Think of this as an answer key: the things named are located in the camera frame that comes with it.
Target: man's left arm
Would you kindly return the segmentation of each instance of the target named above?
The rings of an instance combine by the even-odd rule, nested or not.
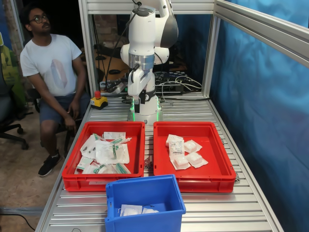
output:
[[[79,102],[80,98],[84,93],[84,88],[86,85],[86,69],[83,65],[83,62],[80,57],[74,59],[72,61],[73,68],[75,69],[77,73],[77,85],[76,85],[76,93],[73,101],[71,102],[69,106],[68,113],[73,111],[73,119],[77,119],[79,115]]]

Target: black sneaker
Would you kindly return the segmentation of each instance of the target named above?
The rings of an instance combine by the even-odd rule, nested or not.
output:
[[[57,154],[54,156],[48,156],[48,158],[44,161],[43,166],[39,170],[39,176],[44,177],[50,174],[53,167],[55,167],[60,161],[62,157],[59,155],[59,151],[57,150]]]

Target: plastic crate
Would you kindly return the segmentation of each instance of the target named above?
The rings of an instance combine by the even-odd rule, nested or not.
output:
[[[203,146],[198,153],[208,164],[176,171],[169,160],[169,148],[165,146],[169,134]],[[175,174],[181,192],[232,192],[236,178],[218,131],[211,122],[154,123],[154,175],[165,174]]]
[[[106,185],[106,232],[179,232],[185,206],[174,175],[119,180]],[[120,217],[122,204],[158,213]]]
[[[126,167],[131,174],[74,174],[82,157],[80,149],[93,133],[102,135],[105,131],[126,132],[130,163]],[[62,172],[64,186],[67,191],[105,191],[109,182],[144,174],[145,124],[143,122],[87,122],[79,135],[69,160]]]

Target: blue plastic crate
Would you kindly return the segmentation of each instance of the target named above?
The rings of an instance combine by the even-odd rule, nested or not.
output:
[[[180,232],[185,214],[175,175],[118,180],[106,185],[106,232]],[[122,204],[142,205],[159,213],[120,217]]]

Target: chair wheel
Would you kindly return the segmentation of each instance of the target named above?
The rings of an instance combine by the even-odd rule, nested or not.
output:
[[[22,134],[22,133],[24,133],[24,129],[22,129],[22,128],[18,128],[18,129],[17,129],[17,133],[18,133],[18,134]]]
[[[24,143],[21,145],[21,149],[23,150],[28,150],[28,148],[29,148],[29,145],[27,143]]]

